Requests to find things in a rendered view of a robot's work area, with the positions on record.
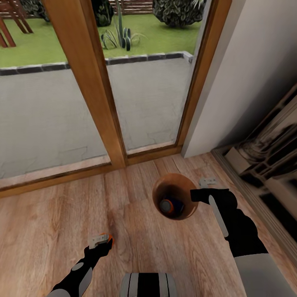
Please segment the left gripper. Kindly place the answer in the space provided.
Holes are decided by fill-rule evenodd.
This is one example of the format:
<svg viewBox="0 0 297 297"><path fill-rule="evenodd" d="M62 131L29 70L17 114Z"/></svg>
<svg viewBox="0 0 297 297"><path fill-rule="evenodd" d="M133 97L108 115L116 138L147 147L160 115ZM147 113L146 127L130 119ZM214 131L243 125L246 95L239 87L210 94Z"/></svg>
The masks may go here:
<svg viewBox="0 0 297 297"><path fill-rule="evenodd" d="M113 239L111 239L108 243L99 244L94 249L89 249L89 247L86 247L84 249L85 256L86 255L94 255L96 258L96 263L97 263L100 257L108 255L109 250L111 250L111 248L112 248L112 243L113 243Z"/></svg>

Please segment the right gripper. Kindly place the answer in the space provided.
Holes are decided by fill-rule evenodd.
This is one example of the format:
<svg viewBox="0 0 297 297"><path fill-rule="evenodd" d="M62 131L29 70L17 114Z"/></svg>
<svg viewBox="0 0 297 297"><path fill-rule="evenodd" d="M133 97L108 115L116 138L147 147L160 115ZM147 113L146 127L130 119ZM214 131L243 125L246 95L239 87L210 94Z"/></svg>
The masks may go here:
<svg viewBox="0 0 297 297"><path fill-rule="evenodd" d="M207 204L207 202L204 200L204 194L209 189L193 189L193 190L190 190L191 200L193 202L200 202L201 201L201 202L204 202L204 203Z"/></svg>

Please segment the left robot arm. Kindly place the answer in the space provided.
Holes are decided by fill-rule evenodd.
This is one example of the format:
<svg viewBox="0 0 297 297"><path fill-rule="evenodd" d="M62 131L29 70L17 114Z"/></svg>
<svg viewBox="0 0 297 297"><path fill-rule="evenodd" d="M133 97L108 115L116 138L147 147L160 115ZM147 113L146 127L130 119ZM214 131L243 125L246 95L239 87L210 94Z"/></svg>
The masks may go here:
<svg viewBox="0 0 297 297"><path fill-rule="evenodd" d="M100 257L108 255L109 250L112 248L113 239L108 243L99 245L97 242L108 239L108 234L90 238L89 246L84 249L86 257L81 259L46 297L82 297L92 281L94 266Z"/></svg>

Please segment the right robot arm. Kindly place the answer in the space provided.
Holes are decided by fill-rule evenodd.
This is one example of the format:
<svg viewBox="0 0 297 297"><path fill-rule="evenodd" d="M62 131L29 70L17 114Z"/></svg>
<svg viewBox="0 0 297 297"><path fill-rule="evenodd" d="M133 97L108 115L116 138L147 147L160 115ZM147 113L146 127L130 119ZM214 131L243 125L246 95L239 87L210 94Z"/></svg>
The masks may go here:
<svg viewBox="0 0 297 297"><path fill-rule="evenodd" d="M251 218L245 216L228 188L208 189L216 178L199 179L199 189L190 190L193 202L210 204L236 262L247 297L297 297L276 266Z"/></svg>

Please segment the can of soda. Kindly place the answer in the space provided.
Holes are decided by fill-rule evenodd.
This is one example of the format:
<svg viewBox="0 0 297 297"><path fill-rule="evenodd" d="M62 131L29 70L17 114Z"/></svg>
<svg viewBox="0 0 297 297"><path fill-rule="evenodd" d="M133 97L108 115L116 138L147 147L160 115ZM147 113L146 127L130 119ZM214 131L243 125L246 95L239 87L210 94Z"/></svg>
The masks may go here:
<svg viewBox="0 0 297 297"><path fill-rule="evenodd" d="M104 234L107 234L107 233L103 233L101 235L104 235ZM113 243L112 243L112 246L113 246L114 245L114 237L112 235L110 235L110 234L108 234L108 235L109 235L109 239L108 240L101 241L101 242L97 242L98 245L99 244L102 244L102 243L108 243L111 239L113 239Z"/></svg>
<svg viewBox="0 0 297 297"><path fill-rule="evenodd" d="M159 204L160 211L162 211L165 215L171 216L173 214L174 206L169 199L164 199Z"/></svg>
<svg viewBox="0 0 297 297"><path fill-rule="evenodd" d="M182 207L184 204L180 202L178 199L171 197L170 195L166 194L164 199L169 199L173 206L174 206L174 212L180 214Z"/></svg>

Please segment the trash can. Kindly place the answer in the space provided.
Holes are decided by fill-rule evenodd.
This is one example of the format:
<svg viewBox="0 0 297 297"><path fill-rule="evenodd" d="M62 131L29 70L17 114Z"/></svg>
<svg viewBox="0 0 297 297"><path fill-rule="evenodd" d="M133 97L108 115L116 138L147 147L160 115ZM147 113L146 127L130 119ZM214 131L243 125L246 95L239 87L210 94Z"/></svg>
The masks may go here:
<svg viewBox="0 0 297 297"><path fill-rule="evenodd" d="M184 221L190 218L197 210L199 202L191 200L190 190L197 189L195 184L185 175L182 174L166 174L161 176L152 189L152 200L156 210L173 221ZM184 204L180 214L175 213L171 216L165 215L160 211L160 202L164 200L165 195L168 194L173 198L178 199Z"/></svg>

